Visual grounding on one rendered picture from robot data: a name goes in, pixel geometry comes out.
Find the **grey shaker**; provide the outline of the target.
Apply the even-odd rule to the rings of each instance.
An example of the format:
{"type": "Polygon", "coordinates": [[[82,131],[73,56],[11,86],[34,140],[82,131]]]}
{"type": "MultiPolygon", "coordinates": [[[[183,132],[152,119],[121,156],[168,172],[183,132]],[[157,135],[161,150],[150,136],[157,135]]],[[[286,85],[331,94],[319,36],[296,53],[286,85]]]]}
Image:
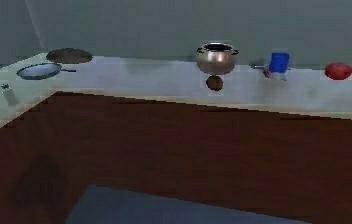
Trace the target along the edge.
{"type": "Polygon", "coordinates": [[[18,104],[18,99],[13,91],[13,89],[10,87],[9,84],[2,84],[1,85],[2,93],[8,103],[9,106],[16,106],[18,104]]]}

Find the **brown kitchen counter cabinet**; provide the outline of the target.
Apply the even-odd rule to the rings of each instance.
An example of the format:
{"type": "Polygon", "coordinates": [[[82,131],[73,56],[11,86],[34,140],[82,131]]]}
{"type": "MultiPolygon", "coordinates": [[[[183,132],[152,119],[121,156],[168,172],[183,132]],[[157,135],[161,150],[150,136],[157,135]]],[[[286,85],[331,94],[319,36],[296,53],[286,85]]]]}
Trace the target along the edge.
{"type": "Polygon", "coordinates": [[[240,66],[213,92],[191,62],[67,69],[43,81],[0,69],[0,224],[64,224],[90,184],[352,224],[352,77],[240,66]]]}

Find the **brown round potato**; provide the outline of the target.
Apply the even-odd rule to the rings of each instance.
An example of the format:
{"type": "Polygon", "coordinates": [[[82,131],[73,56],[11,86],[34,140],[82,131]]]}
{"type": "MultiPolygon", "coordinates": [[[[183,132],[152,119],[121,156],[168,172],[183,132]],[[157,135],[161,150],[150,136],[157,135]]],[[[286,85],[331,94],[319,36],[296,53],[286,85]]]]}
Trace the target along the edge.
{"type": "Polygon", "coordinates": [[[223,88],[223,80],[216,75],[209,76],[206,80],[206,85],[210,90],[220,91],[223,88]]]}

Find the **silver metal pot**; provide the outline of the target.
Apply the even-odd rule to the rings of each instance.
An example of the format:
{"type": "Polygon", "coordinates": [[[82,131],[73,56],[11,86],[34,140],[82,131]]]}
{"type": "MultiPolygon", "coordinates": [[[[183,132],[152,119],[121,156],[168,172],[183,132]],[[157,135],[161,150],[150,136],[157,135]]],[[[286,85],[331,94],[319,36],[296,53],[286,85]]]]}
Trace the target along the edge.
{"type": "Polygon", "coordinates": [[[210,42],[196,49],[198,68],[209,75],[226,75],[236,63],[239,51],[232,45],[221,42],[210,42]]]}

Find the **brown round plate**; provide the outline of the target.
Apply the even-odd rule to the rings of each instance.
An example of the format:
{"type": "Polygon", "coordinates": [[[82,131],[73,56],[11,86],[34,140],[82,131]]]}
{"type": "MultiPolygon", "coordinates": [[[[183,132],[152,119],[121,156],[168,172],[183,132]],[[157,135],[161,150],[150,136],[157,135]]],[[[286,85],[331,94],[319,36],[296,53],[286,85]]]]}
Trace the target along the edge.
{"type": "Polygon", "coordinates": [[[61,48],[50,51],[46,59],[61,64],[81,64],[90,62],[93,55],[85,50],[76,48],[61,48]]]}

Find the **grey frying pan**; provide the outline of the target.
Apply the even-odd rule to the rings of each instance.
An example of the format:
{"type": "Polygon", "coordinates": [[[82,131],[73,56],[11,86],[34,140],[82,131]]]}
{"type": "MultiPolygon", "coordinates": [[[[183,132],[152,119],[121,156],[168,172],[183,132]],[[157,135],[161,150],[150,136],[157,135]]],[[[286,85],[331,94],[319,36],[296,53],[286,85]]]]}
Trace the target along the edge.
{"type": "Polygon", "coordinates": [[[44,80],[60,72],[73,72],[73,69],[64,69],[57,63],[41,63],[24,67],[18,70],[16,75],[24,80],[44,80]]]}

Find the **red tomato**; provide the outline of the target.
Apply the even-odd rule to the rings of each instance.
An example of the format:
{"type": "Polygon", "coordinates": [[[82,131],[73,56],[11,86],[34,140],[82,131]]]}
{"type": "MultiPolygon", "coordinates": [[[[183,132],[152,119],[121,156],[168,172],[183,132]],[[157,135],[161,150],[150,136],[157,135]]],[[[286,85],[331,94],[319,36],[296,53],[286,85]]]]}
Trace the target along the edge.
{"type": "Polygon", "coordinates": [[[349,64],[336,62],[325,67],[325,75],[332,80],[345,80],[352,74],[352,67],[349,64]]]}

